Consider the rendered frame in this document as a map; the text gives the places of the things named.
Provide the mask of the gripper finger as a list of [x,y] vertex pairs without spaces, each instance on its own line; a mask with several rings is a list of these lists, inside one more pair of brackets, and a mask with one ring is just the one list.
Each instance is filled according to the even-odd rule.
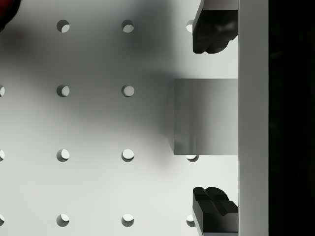
[[223,190],[195,187],[192,213],[199,236],[238,236],[238,207]]
[[238,0],[201,0],[192,25],[196,54],[223,51],[238,36]]

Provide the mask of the grey cube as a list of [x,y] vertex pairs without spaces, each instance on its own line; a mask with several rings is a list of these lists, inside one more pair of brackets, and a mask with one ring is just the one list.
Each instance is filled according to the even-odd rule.
[[238,155],[237,79],[176,79],[169,105],[175,155]]

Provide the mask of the red mug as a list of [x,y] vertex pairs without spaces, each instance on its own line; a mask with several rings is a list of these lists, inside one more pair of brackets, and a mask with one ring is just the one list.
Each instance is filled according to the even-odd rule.
[[0,32],[17,14],[21,0],[0,0]]

